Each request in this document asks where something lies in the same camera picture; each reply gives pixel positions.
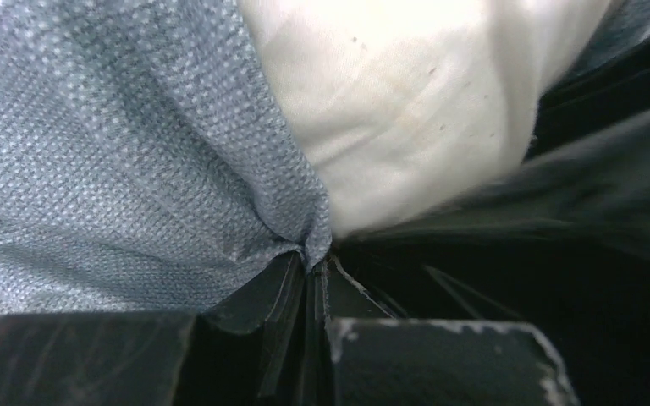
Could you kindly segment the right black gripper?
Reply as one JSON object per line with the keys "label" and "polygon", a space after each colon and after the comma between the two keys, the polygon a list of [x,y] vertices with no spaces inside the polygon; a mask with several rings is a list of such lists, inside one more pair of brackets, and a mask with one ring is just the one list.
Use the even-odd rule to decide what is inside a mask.
{"label": "right black gripper", "polygon": [[532,324],[577,405],[650,405],[650,37],[540,107],[521,167],[333,255],[401,317]]}

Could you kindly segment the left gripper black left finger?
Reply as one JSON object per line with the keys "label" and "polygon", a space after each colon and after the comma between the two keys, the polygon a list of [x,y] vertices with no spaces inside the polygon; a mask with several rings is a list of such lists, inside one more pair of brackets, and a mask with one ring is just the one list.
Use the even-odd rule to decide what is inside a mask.
{"label": "left gripper black left finger", "polygon": [[0,316],[0,405],[295,405],[300,257],[204,313]]}

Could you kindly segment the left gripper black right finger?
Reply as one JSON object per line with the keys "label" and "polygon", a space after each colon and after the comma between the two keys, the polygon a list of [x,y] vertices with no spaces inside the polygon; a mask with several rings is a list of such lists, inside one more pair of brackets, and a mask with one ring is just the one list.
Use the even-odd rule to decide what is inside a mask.
{"label": "left gripper black right finger", "polygon": [[577,405],[532,324],[411,319],[330,255],[311,276],[314,405]]}

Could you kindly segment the white pillow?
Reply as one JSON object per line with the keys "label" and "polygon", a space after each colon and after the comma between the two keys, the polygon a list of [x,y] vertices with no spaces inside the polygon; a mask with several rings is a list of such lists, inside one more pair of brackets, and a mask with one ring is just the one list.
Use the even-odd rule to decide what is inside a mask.
{"label": "white pillow", "polygon": [[241,1],[267,81],[325,184],[336,239],[518,167],[537,103],[615,1]]}

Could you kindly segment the patchwork green beige pillowcase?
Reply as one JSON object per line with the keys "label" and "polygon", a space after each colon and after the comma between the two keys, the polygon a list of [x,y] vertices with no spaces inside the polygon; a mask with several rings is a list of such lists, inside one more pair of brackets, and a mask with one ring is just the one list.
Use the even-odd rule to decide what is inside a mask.
{"label": "patchwork green beige pillowcase", "polygon": [[204,310],[331,243],[233,1],[0,1],[0,315]]}

